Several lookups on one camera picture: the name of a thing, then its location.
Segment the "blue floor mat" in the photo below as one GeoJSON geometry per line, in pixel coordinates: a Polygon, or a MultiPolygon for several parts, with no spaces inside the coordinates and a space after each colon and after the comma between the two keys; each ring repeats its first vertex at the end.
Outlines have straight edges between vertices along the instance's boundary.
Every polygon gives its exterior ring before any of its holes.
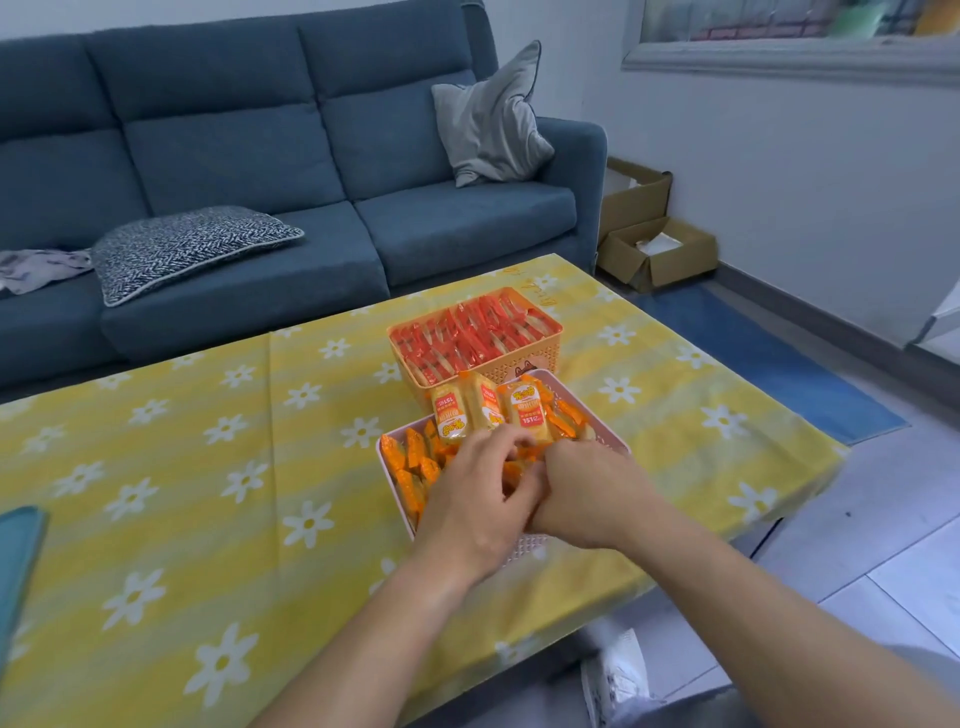
{"type": "Polygon", "coordinates": [[[908,422],[739,311],[701,283],[627,299],[844,445],[908,422]]]}

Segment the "blue sofa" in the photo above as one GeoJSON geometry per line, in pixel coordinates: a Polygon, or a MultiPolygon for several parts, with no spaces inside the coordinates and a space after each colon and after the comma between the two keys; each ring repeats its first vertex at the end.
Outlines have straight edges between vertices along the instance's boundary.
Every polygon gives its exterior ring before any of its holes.
{"type": "Polygon", "coordinates": [[[430,86],[496,68],[457,0],[0,42],[0,250],[224,204],[306,233],[117,308],[92,274],[0,299],[0,400],[538,255],[591,271],[599,127],[542,118],[535,181],[454,187],[430,86]]]}

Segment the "human hand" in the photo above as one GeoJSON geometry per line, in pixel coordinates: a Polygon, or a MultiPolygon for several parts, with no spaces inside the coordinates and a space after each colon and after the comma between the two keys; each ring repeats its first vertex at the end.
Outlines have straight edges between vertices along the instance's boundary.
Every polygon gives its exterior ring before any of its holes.
{"type": "Polygon", "coordinates": [[[534,445],[520,427],[476,432],[430,490],[420,518],[413,558],[429,561],[469,589],[499,569],[543,495],[534,473],[503,497],[503,463],[517,445],[534,445]]]}
{"type": "Polygon", "coordinates": [[[634,534],[672,511],[632,457],[597,442],[562,440],[546,449],[540,473],[549,492],[531,530],[580,548],[625,550],[634,534]]]}

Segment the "yellow tablecloth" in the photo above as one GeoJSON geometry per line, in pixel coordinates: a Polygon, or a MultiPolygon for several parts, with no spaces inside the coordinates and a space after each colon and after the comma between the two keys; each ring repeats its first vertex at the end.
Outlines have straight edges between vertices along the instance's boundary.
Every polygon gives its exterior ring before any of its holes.
{"type": "MultiPolygon", "coordinates": [[[[561,379],[717,533],[796,508],[841,463],[829,437],[554,255],[0,405],[0,511],[51,516],[0,724],[252,718],[410,547],[374,447],[420,416],[386,327],[504,285],[564,325],[561,379]]],[[[648,586],[617,554],[550,542],[470,595],[405,716],[648,586]]]]}

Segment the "window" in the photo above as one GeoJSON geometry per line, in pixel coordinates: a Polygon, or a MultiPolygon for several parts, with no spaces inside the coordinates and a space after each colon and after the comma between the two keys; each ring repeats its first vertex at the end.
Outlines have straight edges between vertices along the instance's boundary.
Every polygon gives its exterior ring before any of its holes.
{"type": "Polygon", "coordinates": [[[910,36],[925,0],[647,0],[640,42],[910,36]]]}
{"type": "Polygon", "coordinates": [[[960,0],[631,3],[625,70],[960,86],[960,0]]]}

